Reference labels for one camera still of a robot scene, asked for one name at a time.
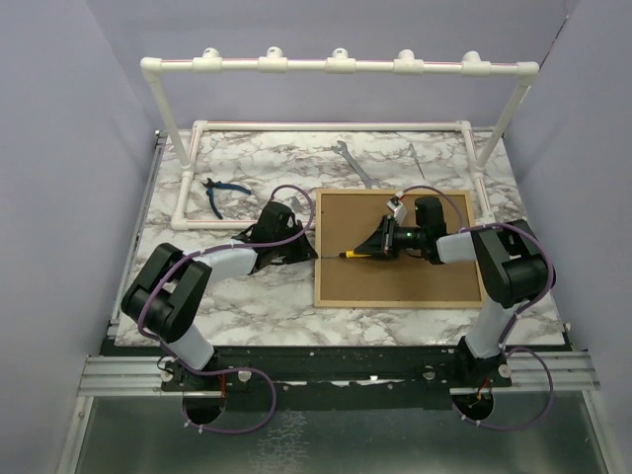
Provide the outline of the wooden picture frame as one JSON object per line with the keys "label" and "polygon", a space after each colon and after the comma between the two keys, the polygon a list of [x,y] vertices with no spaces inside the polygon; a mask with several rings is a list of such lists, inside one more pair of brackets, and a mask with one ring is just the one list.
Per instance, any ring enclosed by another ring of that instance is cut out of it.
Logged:
{"label": "wooden picture frame", "polygon": [[480,308],[487,294],[474,262],[432,265],[401,253],[394,260],[343,259],[389,215],[394,189],[316,192],[314,305],[329,308]]}

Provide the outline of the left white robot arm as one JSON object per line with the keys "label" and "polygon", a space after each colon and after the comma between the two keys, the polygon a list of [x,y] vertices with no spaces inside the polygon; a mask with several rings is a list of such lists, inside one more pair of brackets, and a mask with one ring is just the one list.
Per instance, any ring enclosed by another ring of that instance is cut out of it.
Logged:
{"label": "left white robot arm", "polygon": [[157,246],[120,303],[138,332],[159,342],[184,364],[184,377],[203,390],[217,380],[214,347],[195,324],[206,288],[268,266],[309,262],[317,253],[306,226],[290,207],[269,201],[257,222],[223,245],[189,254],[170,243]]}

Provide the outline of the small yellow screwdriver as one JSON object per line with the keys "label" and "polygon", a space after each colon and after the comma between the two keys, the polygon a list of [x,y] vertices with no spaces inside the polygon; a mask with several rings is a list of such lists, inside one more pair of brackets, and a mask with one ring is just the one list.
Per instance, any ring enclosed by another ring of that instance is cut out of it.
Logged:
{"label": "small yellow screwdriver", "polygon": [[344,251],[344,252],[340,252],[334,255],[328,255],[328,256],[322,256],[321,259],[322,260],[327,260],[327,259],[353,259],[356,258],[357,254],[353,251],[353,250],[348,250],[348,251]]}

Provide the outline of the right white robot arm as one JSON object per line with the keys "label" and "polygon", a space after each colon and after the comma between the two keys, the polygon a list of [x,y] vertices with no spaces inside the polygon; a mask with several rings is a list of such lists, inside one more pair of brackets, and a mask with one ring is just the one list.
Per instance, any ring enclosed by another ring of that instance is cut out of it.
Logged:
{"label": "right white robot arm", "polygon": [[460,343],[466,355],[453,363],[455,378],[475,386],[490,371],[487,359],[497,357],[520,314],[542,299],[555,283],[555,270],[528,223],[492,223],[447,232],[440,199],[415,200],[414,227],[403,225],[402,194],[387,202],[392,213],[376,230],[342,258],[392,260],[403,251],[418,251],[432,265],[475,262],[488,299],[472,329]]}

